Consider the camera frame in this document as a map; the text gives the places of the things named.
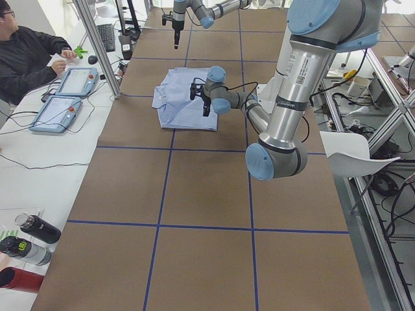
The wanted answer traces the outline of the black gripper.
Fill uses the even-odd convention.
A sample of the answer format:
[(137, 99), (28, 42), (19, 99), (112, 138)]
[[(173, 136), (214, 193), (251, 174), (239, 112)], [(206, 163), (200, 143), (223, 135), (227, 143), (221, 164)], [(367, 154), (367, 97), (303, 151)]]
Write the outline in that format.
[(169, 12), (168, 14), (162, 14), (161, 16), (161, 24), (165, 26), (167, 22), (170, 21), (172, 24), (172, 29), (174, 30), (174, 49), (178, 49), (179, 47), (179, 40), (181, 31), (184, 29), (184, 20), (178, 20), (175, 18), (173, 12)]
[(194, 100), (196, 97), (200, 97), (203, 100), (203, 116), (208, 117), (211, 109), (211, 98), (204, 92), (205, 84), (199, 84), (193, 82), (190, 87), (190, 99)]

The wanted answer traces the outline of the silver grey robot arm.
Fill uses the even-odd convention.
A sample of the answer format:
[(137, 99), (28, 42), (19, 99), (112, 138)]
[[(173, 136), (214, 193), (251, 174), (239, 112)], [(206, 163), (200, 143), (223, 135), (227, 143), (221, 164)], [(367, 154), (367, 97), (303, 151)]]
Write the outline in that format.
[(173, 9), (168, 14), (161, 17), (162, 25), (165, 26), (168, 21), (172, 23), (174, 30), (174, 49), (178, 49), (180, 42), (180, 33), (184, 29), (187, 9), (190, 8), (196, 18), (199, 20), (204, 29), (210, 28), (214, 21), (223, 16), (239, 9), (247, 8), (252, 1), (250, 0), (231, 0), (222, 1), (211, 7), (206, 7), (200, 0), (182, 0), (174, 1)]
[(224, 85), (225, 70), (213, 66), (203, 84), (192, 83), (190, 98), (200, 97), (203, 114), (239, 109), (259, 134), (245, 153), (249, 173), (258, 180), (294, 176), (307, 164), (307, 151), (295, 138), (317, 85), (338, 52), (374, 46), (380, 37), (382, 1), (293, 1), (287, 13), (292, 52), (272, 113), (251, 93)]

